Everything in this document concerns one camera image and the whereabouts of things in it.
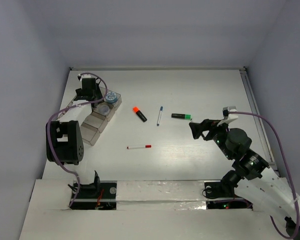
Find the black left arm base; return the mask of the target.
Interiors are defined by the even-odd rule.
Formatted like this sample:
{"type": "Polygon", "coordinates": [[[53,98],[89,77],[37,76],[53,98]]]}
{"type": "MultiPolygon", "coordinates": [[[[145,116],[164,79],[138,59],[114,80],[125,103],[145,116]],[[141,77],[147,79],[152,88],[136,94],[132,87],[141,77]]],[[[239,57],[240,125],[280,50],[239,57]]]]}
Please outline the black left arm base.
{"type": "Polygon", "coordinates": [[[72,191],[70,209],[72,210],[116,210],[117,181],[101,181],[98,173],[94,172],[94,180],[90,184],[81,184],[75,197],[78,184],[68,185],[72,191]]]}

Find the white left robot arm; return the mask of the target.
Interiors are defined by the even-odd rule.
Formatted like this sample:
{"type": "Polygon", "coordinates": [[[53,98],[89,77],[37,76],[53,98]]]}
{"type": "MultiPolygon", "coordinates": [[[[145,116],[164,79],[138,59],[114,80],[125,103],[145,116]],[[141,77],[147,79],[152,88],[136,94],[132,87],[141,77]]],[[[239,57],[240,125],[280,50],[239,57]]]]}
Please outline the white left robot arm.
{"type": "Polygon", "coordinates": [[[80,177],[66,165],[77,166],[84,157],[85,149],[81,125],[101,103],[106,94],[100,90],[105,81],[93,73],[80,73],[81,87],[75,90],[73,102],[54,113],[45,126],[47,160],[60,166],[66,173],[76,178],[76,191],[80,189],[80,177]]]}

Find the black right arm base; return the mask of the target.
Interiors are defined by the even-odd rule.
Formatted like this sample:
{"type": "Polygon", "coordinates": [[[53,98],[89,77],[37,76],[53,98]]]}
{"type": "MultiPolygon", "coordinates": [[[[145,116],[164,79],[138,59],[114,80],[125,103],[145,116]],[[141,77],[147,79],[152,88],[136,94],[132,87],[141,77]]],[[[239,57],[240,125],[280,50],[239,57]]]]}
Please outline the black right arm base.
{"type": "Polygon", "coordinates": [[[232,210],[232,209],[252,209],[253,204],[237,196],[234,188],[223,185],[220,181],[208,181],[204,183],[201,192],[206,199],[206,207],[209,210],[232,210]]]}

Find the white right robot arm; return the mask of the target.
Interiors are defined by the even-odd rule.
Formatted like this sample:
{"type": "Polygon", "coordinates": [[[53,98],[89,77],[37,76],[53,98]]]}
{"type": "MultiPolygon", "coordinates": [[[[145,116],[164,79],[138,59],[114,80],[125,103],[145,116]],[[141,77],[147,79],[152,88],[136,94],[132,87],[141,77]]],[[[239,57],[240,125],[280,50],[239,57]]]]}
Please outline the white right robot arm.
{"type": "Polygon", "coordinates": [[[220,181],[205,184],[202,195],[209,200],[240,197],[285,225],[285,239],[300,240],[300,196],[279,177],[270,164],[250,146],[252,140],[240,128],[229,128],[222,120],[191,121],[193,138],[213,141],[232,161],[220,181]]]}

